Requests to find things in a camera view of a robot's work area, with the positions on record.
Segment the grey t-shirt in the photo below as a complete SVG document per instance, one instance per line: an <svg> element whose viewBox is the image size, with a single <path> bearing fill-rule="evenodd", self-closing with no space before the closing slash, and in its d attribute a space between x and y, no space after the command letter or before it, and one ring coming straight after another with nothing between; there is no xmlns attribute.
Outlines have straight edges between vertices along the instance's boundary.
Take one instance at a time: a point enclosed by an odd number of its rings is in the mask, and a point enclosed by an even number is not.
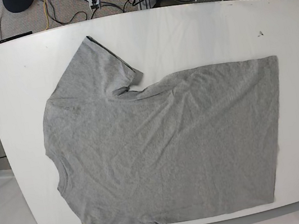
<svg viewBox="0 0 299 224"><path fill-rule="evenodd" d="M82 224L170 224L272 203L278 65L207 65L132 91L137 71L86 37L43 117L61 196Z"/></svg>

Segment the dark blue round chair base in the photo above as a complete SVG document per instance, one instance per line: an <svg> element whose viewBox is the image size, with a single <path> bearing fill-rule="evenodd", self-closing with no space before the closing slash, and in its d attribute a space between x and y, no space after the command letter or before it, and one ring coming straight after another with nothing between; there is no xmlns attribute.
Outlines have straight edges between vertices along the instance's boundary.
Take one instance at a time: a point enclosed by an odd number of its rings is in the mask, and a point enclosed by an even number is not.
<svg viewBox="0 0 299 224"><path fill-rule="evenodd" d="M26 11L34 0L2 0L4 7L11 13Z"/></svg>

